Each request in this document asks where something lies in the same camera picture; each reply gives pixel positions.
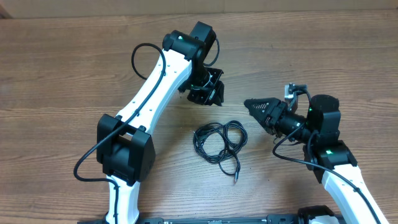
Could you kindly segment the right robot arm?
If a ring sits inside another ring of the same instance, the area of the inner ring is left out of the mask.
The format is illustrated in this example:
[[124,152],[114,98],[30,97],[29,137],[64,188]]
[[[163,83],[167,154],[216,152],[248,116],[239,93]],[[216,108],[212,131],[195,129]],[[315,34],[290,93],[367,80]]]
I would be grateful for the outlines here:
[[313,171],[346,223],[387,223],[364,183],[358,162],[340,136],[340,102],[330,95],[309,99],[306,116],[277,98],[244,101],[249,114],[280,141],[272,153]]

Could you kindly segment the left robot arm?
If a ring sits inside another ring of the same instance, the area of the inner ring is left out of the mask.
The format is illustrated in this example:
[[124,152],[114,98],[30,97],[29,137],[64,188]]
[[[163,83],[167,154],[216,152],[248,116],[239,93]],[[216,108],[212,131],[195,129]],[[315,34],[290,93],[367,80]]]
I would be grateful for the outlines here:
[[188,91],[198,105],[221,106],[224,84],[221,69],[204,62],[218,41],[212,26],[197,22],[190,34],[174,30],[166,34],[157,65],[136,96],[116,116],[102,115],[97,124],[97,143],[75,164],[73,175],[82,182],[94,178],[78,175],[81,163],[93,152],[109,184],[109,210],[98,223],[136,223],[140,184],[155,161],[152,134],[175,91]]

